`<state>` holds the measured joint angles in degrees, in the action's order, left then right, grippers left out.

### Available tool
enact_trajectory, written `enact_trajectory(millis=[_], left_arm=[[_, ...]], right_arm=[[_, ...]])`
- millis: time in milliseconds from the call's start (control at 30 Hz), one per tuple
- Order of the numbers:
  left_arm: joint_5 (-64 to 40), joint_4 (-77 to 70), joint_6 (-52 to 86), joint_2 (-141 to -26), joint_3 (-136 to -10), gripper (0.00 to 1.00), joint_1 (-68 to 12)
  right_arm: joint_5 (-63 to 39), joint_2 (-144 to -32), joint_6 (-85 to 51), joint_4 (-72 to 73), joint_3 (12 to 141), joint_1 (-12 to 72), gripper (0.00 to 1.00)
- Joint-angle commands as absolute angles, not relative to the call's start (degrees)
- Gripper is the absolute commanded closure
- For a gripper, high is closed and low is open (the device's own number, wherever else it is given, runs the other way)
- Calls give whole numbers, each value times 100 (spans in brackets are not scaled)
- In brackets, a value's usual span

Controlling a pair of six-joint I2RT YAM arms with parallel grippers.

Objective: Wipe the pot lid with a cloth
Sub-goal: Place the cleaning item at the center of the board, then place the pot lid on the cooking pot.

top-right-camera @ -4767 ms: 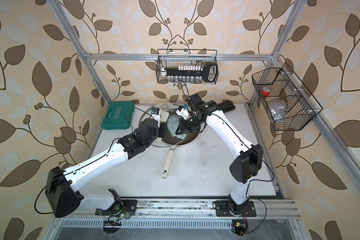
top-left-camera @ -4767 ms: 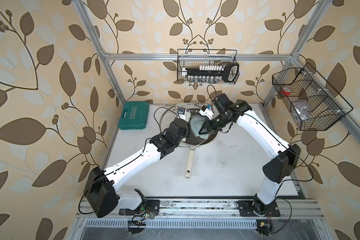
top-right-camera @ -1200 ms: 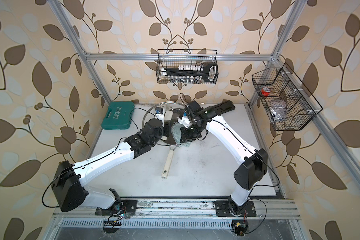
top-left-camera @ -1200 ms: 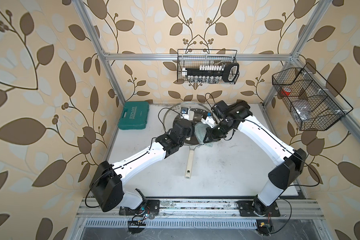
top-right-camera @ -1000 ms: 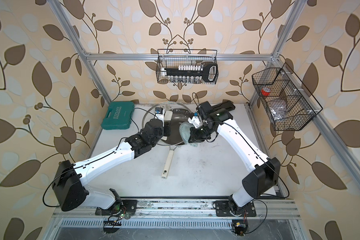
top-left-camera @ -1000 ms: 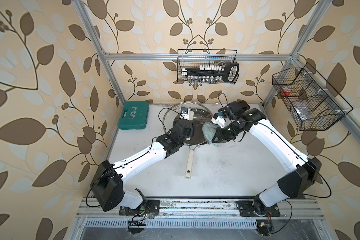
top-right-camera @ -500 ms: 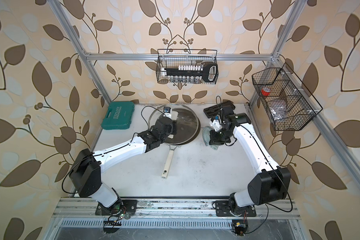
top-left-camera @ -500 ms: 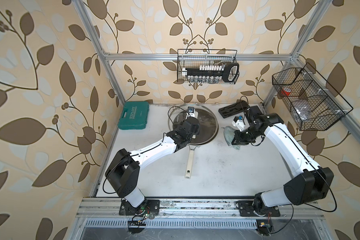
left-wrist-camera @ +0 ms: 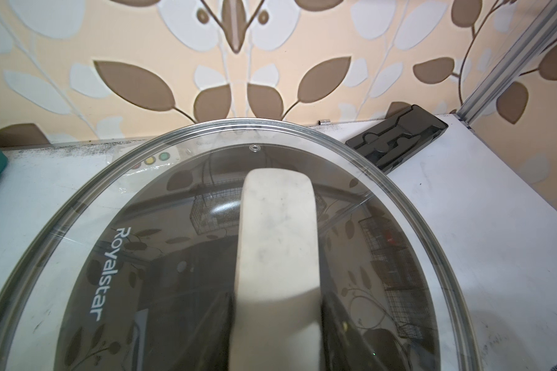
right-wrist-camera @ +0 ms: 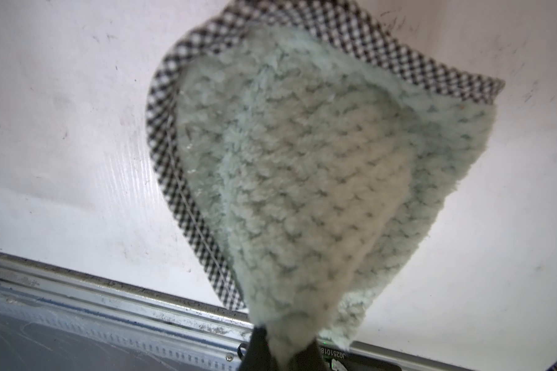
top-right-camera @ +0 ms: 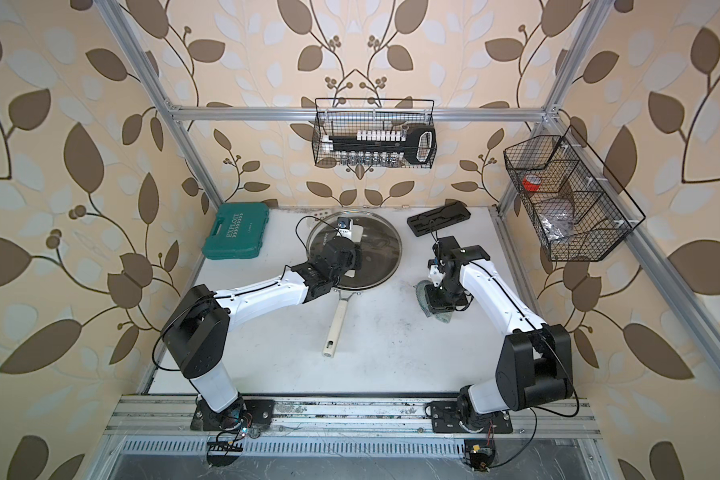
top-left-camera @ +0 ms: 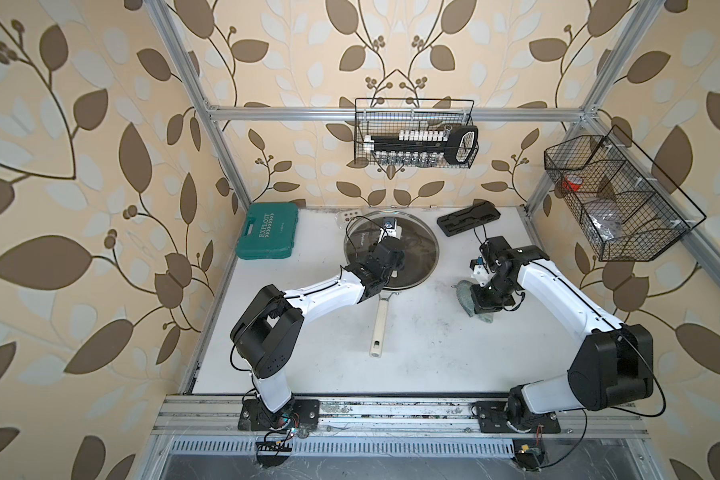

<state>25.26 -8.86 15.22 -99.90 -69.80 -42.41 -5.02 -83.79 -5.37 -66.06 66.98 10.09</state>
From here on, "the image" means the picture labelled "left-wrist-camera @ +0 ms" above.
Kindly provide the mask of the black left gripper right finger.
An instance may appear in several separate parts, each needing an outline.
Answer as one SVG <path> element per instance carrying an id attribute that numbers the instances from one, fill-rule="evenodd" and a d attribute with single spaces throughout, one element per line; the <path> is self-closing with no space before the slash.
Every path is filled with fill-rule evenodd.
<path id="1" fill-rule="evenodd" d="M 337 295 L 323 294 L 321 325 L 326 370 L 376 370 L 376 358 Z"/>

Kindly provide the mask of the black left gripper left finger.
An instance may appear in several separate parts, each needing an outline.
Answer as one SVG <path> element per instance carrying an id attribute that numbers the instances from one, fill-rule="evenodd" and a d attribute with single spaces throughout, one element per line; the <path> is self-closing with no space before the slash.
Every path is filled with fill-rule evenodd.
<path id="1" fill-rule="evenodd" d="M 230 292 L 219 294 L 207 313 L 204 370 L 228 370 L 234 317 L 234 294 Z"/>

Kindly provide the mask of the glass pot lid cream handle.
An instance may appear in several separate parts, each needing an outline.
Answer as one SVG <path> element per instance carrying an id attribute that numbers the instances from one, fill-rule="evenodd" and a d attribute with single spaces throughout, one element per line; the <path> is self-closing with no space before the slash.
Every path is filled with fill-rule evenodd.
<path id="1" fill-rule="evenodd" d="M 150 176 L 124 173 L 167 148 L 178 150 L 178 165 L 235 145 L 295 148 L 326 156 L 354 173 L 388 208 L 416 253 L 436 316 L 438 370 L 481 368 L 450 263 L 416 207 L 387 174 L 322 132 L 271 120 L 231 119 L 119 149 L 110 165 L 68 199 L 26 249 L 0 293 L 0 370 L 56 370 L 60 327 L 89 253 L 131 198 L 165 171 Z M 228 370 L 326 370 L 321 304 L 328 292 L 321 285 L 317 205 L 308 176 L 280 168 L 247 174 L 230 293 L 235 296 L 235 317 Z M 168 370 L 204 370 L 207 313 Z"/>

